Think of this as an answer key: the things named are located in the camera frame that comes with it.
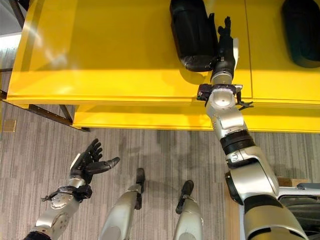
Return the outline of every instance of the yellow table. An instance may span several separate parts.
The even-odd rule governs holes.
[[[198,85],[208,83],[211,73],[189,72],[179,62],[169,4],[35,0],[6,100],[24,108],[77,105],[77,128],[211,130],[204,103],[196,101]],[[205,4],[215,12],[216,26],[230,16],[232,36],[239,38],[234,83],[255,102],[243,111],[248,127],[320,132],[320,69],[295,66],[284,52],[277,22],[282,1]]]

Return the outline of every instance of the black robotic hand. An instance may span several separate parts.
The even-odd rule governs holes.
[[[108,161],[99,161],[102,158],[101,152],[101,143],[96,138],[72,163],[70,176],[80,176],[88,185],[94,174],[104,173],[112,169],[120,161],[119,157]]]
[[[234,39],[231,37],[231,20],[226,17],[224,20],[225,27],[219,26],[220,34],[218,43],[218,58],[214,66],[213,73],[227,72],[234,77],[236,60],[234,57]]]

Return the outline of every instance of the black object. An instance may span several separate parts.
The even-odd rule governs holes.
[[[138,192],[136,195],[136,203],[134,206],[134,209],[136,210],[140,210],[142,208],[142,194],[145,191],[145,180],[146,180],[145,170],[140,167],[136,170],[135,183],[141,185],[141,193]]]
[[[247,130],[236,131],[220,139],[225,155],[234,151],[255,146],[255,142]]]
[[[227,16],[224,20],[225,27],[218,27],[218,33],[220,34],[218,43],[218,56],[217,62],[213,66],[212,75],[219,72],[227,72],[232,75],[232,79],[235,74],[236,60],[234,57],[234,39],[231,37],[231,20]]]
[[[23,240],[51,240],[51,238],[42,232],[31,231]]]
[[[308,236],[309,240],[320,240],[320,233],[315,233],[313,235]]]
[[[244,200],[244,214],[249,210],[260,206],[275,206],[283,208],[282,204],[273,196],[262,194],[250,196]]]
[[[198,87],[198,92],[196,94],[196,99],[199,101],[205,101],[205,104],[207,104],[212,90],[213,86],[211,84],[200,84]]]
[[[244,102],[241,100],[241,91],[238,91],[236,93],[236,104],[235,105],[240,105],[241,107],[239,108],[239,111],[247,109],[247,108],[253,108],[254,106],[252,105],[254,102],[249,101],[249,102]]]
[[[292,60],[301,67],[320,67],[320,9],[317,3],[286,0],[282,17]]]
[[[213,69],[218,38],[215,15],[207,17],[203,0],[171,0],[171,29],[178,57],[186,69],[207,72]]]
[[[101,143],[96,138],[77,158],[70,170],[70,176],[81,176],[86,184],[90,184],[94,174],[104,173],[120,161],[119,157],[108,161],[99,161],[102,158],[101,152]]]
[[[0,73],[4,73],[4,72],[12,72],[12,68],[1,68],[0,69]]]
[[[73,122],[74,120],[72,119],[67,106],[65,104],[59,104],[59,107],[61,109],[61,111],[63,112],[63,115],[65,116],[66,119],[68,119],[69,122]]]
[[[192,180],[188,180],[186,181],[184,184],[183,184],[183,187],[181,189],[181,195],[180,195],[180,198],[179,198],[179,202],[178,202],[178,205],[176,206],[175,208],[175,212],[177,214],[181,214],[182,213],[182,210],[183,210],[183,207],[184,207],[184,203],[185,203],[185,195],[188,195],[190,196],[192,194],[192,191],[194,190],[194,182]]]
[[[319,196],[287,195],[279,201],[293,213],[307,236],[320,234]]]
[[[84,199],[91,198],[92,190],[90,185],[82,185],[79,187],[74,186],[61,186],[57,189],[57,191],[54,191],[50,193],[50,195],[47,195],[43,198],[41,198],[42,202],[51,200],[54,196],[56,196],[58,193],[68,193],[70,195],[73,195],[76,200],[78,200],[80,203]]]
[[[234,180],[232,179],[229,171],[224,175],[224,178],[225,178],[226,185],[228,186],[229,194],[232,200],[237,202],[240,205],[243,205],[244,203],[242,202],[238,194]]]
[[[41,108],[39,106],[29,104],[29,107],[27,108],[29,112],[32,112],[34,114],[40,115],[42,117],[45,117],[47,119],[51,119],[55,122],[59,122],[64,125],[72,125],[72,121],[69,121],[69,119],[59,116],[53,112],[50,112],[48,110],[45,110],[44,108]]]
[[[18,0],[18,2],[21,4],[21,6],[28,11],[30,0]]]
[[[270,227],[266,227],[266,228],[262,228],[262,229],[259,229],[259,230],[256,230],[254,231],[253,233],[251,233],[249,236],[248,236],[248,240],[251,240],[253,239],[255,236],[258,236],[260,234],[265,234],[265,233],[270,233],[271,232],[271,228]]]

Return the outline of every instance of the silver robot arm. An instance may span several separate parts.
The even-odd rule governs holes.
[[[236,65],[231,21],[219,27],[219,56],[211,84],[199,86],[197,99],[205,101],[207,115],[226,155],[230,171],[225,174],[230,196],[244,205],[247,240],[307,240],[294,215],[278,200],[278,180],[261,149],[255,145],[240,110],[252,107],[241,101],[241,85],[233,85]]]
[[[91,197],[89,184],[93,175],[112,169],[120,161],[119,157],[99,161],[101,151],[101,143],[95,139],[86,151],[75,157],[70,167],[68,185],[59,187],[42,199],[43,202],[50,201],[50,207],[38,218],[25,240],[56,240],[61,236],[79,204]]]

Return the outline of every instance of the gray carpet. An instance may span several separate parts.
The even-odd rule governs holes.
[[[3,83],[9,77],[3,73]],[[136,168],[142,167],[147,181],[142,209],[134,216],[132,240],[172,239],[178,222],[174,209],[188,179],[195,183],[193,196],[203,214],[205,239],[224,240],[223,182],[228,168],[213,132],[93,129],[85,133],[6,103],[2,116],[17,120],[17,127],[15,133],[3,133],[0,141],[0,240],[26,236],[49,205],[40,198],[67,183],[72,160],[94,138],[103,145],[104,160],[119,156],[121,162],[93,178],[92,198],[81,203],[60,239],[98,239],[108,211],[134,183]],[[252,135],[278,176],[320,182],[320,134]]]

